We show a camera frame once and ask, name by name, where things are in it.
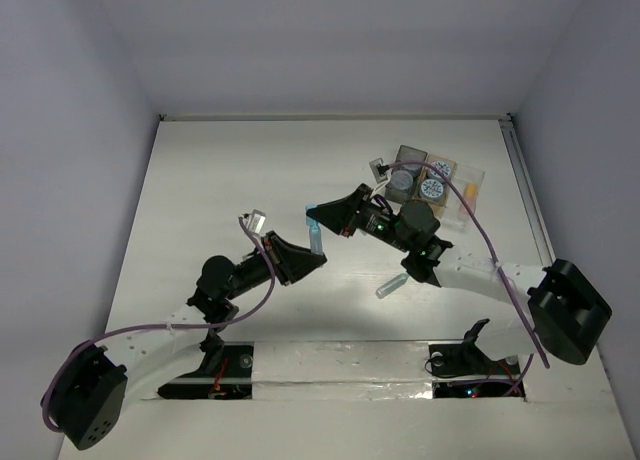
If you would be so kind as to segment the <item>blue pencil-shaped case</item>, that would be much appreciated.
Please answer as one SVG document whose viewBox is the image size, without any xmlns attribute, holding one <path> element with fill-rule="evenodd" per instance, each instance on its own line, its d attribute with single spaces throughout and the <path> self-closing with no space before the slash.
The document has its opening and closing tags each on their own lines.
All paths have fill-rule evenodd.
<svg viewBox="0 0 640 460">
<path fill-rule="evenodd" d="M 318 225 L 308 227 L 310 250 L 316 255 L 322 255 L 324 253 L 322 244 L 322 234 Z"/>
</svg>

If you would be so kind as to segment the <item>dark grey plastic bin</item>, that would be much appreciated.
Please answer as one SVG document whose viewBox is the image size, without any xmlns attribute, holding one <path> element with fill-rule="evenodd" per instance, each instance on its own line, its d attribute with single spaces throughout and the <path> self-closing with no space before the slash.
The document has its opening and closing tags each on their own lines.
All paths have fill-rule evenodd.
<svg viewBox="0 0 640 460">
<path fill-rule="evenodd" d="M 384 190 L 384 198 L 387 201 L 403 204 L 414 194 L 422 166 L 415 163 L 408 164 L 409 160 L 425 162 L 427 152 L 407 145 L 399 147 L 395 161 L 403 162 L 403 165 L 391 170 L 390 181 Z"/>
</svg>

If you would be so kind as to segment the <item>wooden bin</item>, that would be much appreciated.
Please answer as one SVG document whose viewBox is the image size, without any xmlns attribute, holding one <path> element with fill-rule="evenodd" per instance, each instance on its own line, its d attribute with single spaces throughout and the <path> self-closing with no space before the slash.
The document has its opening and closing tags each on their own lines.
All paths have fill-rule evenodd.
<svg viewBox="0 0 640 460">
<path fill-rule="evenodd" d="M 457 169 L 457 163 L 446 157 L 428 154 L 426 162 L 435 166 L 452 181 Z M 440 216 L 446 206 L 449 185 L 437 172 L 422 166 L 415 181 L 412 200 L 426 202 L 436 217 Z"/>
</svg>

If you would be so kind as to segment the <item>teal pencil-shaped case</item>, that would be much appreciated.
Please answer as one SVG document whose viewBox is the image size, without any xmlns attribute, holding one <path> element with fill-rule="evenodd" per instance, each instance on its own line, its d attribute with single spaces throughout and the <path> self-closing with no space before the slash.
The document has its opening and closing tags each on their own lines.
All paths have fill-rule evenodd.
<svg viewBox="0 0 640 460">
<path fill-rule="evenodd" d="M 388 295 L 392 294 L 399 288 L 403 287 L 406 284 L 408 278 L 409 278 L 409 275 L 407 273 L 398 274 L 397 276 L 393 277 L 392 279 L 385 282 L 383 285 L 379 286 L 376 289 L 375 291 L 376 297 L 378 299 L 383 299 L 387 297 Z"/>
</svg>

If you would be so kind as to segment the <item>clear plastic bin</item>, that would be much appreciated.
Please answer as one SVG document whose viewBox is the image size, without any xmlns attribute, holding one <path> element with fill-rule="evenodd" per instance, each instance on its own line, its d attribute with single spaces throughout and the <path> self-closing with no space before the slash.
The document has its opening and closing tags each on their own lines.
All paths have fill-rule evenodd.
<svg viewBox="0 0 640 460">
<path fill-rule="evenodd" d="M 485 172 L 467 165 L 457 164 L 451 177 L 454 187 L 462 194 L 463 200 L 472 212 L 484 181 Z M 446 203 L 441 210 L 440 220 L 448 227 L 462 230 L 470 221 L 470 215 L 459 197 L 446 185 Z"/>
</svg>

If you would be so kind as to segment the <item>orange pencil-shaped case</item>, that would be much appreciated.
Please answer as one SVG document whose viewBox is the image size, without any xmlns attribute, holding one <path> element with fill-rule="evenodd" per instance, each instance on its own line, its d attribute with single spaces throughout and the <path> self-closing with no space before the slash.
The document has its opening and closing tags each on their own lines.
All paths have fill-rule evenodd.
<svg viewBox="0 0 640 460">
<path fill-rule="evenodd" d="M 467 183 L 463 193 L 463 199 L 459 207 L 459 214 L 463 217 L 469 217 L 475 212 L 476 201 L 479 191 L 479 185 L 476 183 Z"/>
</svg>

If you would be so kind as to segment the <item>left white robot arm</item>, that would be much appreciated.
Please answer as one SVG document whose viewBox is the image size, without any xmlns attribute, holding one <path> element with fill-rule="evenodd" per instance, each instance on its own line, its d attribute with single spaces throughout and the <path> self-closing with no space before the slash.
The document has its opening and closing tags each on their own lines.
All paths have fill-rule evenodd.
<svg viewBox="0 0 640 460">
<path fill-rule="evenodd" d="M 209 375 L 219 368 L 219 333 L 244 318 L 233 299 L 261 284 L 294 284 L 327 261 L 273 231 L 251 241 L 253 251 L 239 264 L 221 255 L 206 260 L 193 295 L 166 320 L 78 345 L 41 401 L 46 424 L 78 450 L 94 447 L 131 403 L 185 372 Z"/>
</svg>

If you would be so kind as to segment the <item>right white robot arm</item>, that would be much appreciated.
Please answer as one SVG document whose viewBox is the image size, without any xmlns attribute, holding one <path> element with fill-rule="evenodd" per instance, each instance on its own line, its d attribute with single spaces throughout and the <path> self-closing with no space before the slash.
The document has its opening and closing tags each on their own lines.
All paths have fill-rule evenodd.
<svg viewBox="0 0 640 460">
<path fill-rule="evenodd" d="M 531 353 L 549 353 L 572 365 L 587 362 L 612 309 L 575 264 L 557 259 L 542 267 L 482 258 L 437 236 L 440 223 L 427 202 L 409 200 L 393 212 L 371 202 L 371 195 L 362 184 L 347 197 L 308 207 L 306 215 L 336 235 L 361 230 L 405 253 L 401 264 L 419 283 L 515 309 L 512 322 L 476 324 L 474 339 L 460 348 L 468 370 L 482 372 L 497 359 Z"/>
</svg>

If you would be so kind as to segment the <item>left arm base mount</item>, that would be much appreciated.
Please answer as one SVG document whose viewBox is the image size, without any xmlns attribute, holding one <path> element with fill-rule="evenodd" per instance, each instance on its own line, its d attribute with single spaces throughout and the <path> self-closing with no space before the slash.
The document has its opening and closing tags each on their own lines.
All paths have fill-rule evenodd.
<svg viewBox="0 0 640 460">
<path fill-rule="evenodd" d="M 248 400 L 253 396 L 254 344 L 207 339 L 199 367 L 157 390 L 164 400 Z"/>
</svg>

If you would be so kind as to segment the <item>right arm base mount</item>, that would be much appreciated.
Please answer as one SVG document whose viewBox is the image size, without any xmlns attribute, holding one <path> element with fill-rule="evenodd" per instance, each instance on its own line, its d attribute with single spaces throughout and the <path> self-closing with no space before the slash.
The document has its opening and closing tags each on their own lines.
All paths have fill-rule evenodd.
<svg viewBox="0 0 640 460">
<path fill-rule="evenodd" d="M 492 360 L 476 345 L 488 323 L 488 319 L 477 321 L 458 343 L 429 346 L 424 370 L 433 379 L 435 399 L 525 399 L 518 357 Z"/>
</svg>

